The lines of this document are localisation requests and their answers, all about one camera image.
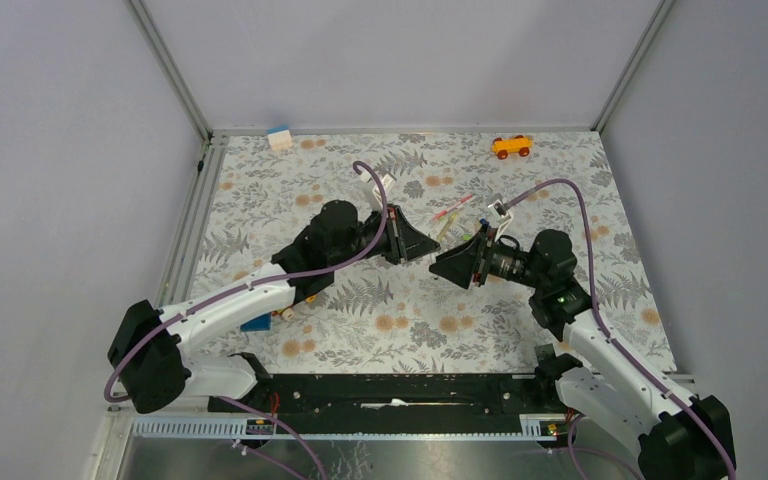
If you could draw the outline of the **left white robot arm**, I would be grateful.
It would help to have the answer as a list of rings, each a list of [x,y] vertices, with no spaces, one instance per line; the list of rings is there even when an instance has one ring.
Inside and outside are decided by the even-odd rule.
[[[357,261],[380,256],[399,265],[439,248],[397,205],[360,220],[352,203],[329,201],[289,245],[243,279],[162,308],[147,300],[131,305],[107,352],[113,375],[105,398],[129,401],[140,414],[181,397],[224,396],[245,410],[259,410],[269,401],[268,381],[241,354],[202,355],[208,343],[305,302],[332,285],[336,271]]]

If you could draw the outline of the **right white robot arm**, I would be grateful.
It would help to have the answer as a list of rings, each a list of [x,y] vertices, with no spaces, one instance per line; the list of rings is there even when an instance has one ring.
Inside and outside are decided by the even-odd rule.
[[[468,289],[493,276],[527,286],[532,316],[595,368],[574,364],[538,379],[535,402],[570,407],[611,434],[636,458],[646,479],[733,479],[730,415],[715,396],[689,391],[654,367],[604,320],[575,279],[569,236],[537,234],[528,250],[482,226],[467,242],[436,257],[432,274]]]

